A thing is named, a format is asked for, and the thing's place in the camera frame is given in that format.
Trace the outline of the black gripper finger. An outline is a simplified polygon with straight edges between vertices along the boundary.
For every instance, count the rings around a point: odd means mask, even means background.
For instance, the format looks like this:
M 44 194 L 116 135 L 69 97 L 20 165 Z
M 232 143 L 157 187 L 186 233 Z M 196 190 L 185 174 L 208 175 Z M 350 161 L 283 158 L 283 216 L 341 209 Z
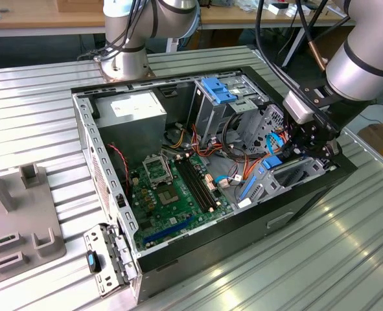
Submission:
M 313 123 L 306 123 L 304 125 L 290 125 L 287 129 L 288 140 L 281 148 L 283 157 L 292 157 L 295 155 L 306 156 L 302 153 L 302 146 L 314 146 L 316 144 L 324 145 L 324 142 L 313 143 L 312 132 L 315 130 Z
M 338 155 L 338 143 L 336 141 L 326 141 L 324 145 L 302 146 L 303 154 L 313 158 L 330 159 Z

